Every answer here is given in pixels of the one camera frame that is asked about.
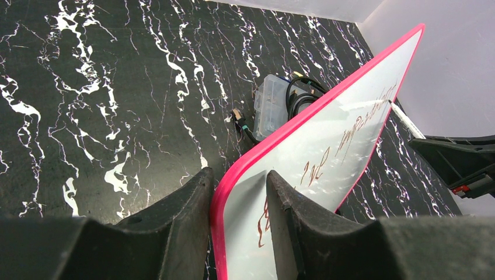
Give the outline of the white marker pen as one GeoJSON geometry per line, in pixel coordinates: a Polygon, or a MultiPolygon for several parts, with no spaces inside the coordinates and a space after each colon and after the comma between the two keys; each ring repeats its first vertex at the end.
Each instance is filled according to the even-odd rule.
{"type": "Polygon", "coordinates": [[[425,139],[425,135],[418,129],[414,122],[402,111],[402,109],[396,105],[392,100],[388,100],[391,105],[391,109],[399,117],[401,122],[410,131],[414,138],[425,139]]]}

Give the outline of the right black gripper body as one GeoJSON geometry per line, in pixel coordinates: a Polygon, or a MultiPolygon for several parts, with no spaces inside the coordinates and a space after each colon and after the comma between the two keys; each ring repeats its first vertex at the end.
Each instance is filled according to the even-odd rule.
{"type": "Polygon", "coordinates": [[[494,193],[494,170],[461,171],[462,178],[450,188],[460,198],[478,198],[494,193]]]}

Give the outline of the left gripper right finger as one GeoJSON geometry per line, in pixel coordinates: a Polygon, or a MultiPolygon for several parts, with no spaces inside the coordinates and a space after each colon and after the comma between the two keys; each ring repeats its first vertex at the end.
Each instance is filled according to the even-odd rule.
{"type": "Polygon", "coordinates": [[[266,179],[278,279],[493,279],[494,218],[379,218],[359,224],[266,179]]]}

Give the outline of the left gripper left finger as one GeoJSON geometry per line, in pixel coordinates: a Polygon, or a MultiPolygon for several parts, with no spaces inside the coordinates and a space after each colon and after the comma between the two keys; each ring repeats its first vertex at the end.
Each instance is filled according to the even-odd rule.
{"type": "Polygon", "coordinates": [[[214,172],[115,225],[91,218],[1,220],[2,279],[202,279],[214,172]]]}

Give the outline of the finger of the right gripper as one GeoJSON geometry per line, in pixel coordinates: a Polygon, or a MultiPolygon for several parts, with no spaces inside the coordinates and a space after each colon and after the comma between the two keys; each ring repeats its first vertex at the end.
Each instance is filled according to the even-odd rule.
{"type": "Polygon", "coordinates": [[[444,184],[460,186],[489,176],[494,179],[494,135],[481,137],[426,136],[409,146],[436,172],[444,184]]]}

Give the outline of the pink framed whiteboard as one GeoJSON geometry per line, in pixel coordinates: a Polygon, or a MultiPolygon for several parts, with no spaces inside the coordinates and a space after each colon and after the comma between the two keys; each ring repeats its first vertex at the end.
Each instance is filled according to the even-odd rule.
{"type": "Polygon", "coordinates": [[[210,208],[218,279],[276,279],[267,175],[337,210],[364,173],[425,26],[418,24],[242,155],[210,208]]]}

